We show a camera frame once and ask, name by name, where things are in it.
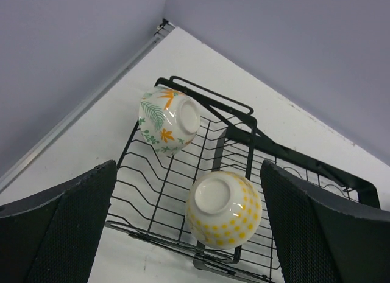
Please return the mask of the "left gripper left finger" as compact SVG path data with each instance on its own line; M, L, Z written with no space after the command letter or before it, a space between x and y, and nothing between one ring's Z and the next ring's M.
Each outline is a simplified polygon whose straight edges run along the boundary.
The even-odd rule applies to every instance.
M1 282L87 282L117 168L109 160L1 206Z

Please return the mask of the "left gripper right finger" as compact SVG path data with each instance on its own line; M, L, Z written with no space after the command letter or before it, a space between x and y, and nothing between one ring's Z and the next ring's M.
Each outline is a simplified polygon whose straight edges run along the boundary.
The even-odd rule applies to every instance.
M389 212L265 161L260 171L285 282L389 282Z

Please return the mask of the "white bowl yellow dots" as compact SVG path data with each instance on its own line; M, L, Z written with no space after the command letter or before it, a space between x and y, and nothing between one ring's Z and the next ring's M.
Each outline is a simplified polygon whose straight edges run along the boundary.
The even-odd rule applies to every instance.
M244 176L214 171L190 188L185 220L192 235L205 246L228 250L241 246L261 222L260 194Z

